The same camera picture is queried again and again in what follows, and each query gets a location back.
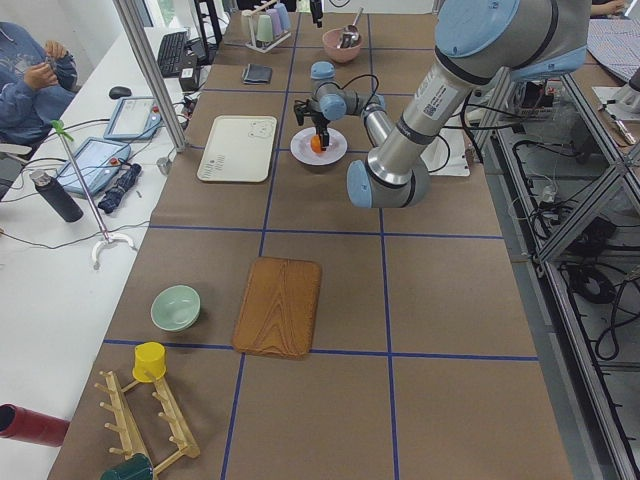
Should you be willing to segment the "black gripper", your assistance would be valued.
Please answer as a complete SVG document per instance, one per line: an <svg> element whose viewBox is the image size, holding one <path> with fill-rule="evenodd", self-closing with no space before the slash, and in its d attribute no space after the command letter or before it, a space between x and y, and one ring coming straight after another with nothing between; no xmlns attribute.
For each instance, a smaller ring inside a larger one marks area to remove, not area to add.
<svg viewBox="0 0 640 480"><path fill-rule="evenodd" d="M317 28L321 28L323 19L322 0L309 0L309 9L313 24ZM330 141L330 135L327 128L329 125L329 120L325 118L319 108L312 102L311 99L295 100L293 111L298 126L303 126L306 118L311 119L316 129L316 135L320 136L322 145L326 150L329 146Z"/></svg>

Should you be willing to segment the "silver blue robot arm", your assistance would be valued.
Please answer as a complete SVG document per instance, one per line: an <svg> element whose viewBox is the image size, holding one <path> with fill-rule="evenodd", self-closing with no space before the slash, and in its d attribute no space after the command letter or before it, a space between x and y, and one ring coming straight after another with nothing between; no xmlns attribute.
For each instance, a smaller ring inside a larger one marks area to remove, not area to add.
<svg viewBox="0 0 640 480"><path fill-rule="evenodd" d="M379 96L338 87L329 62L312 66L311 96L295 104L296 119L311 118L326 146L330 122L360 117L373 147L348 168L350 201L361 208L412 206L430 184L421 155L459 105L502 68L516 81L577 70L586 57L590 10L588 1L447 1L435 27L434 63L397 122Z"/></svg>

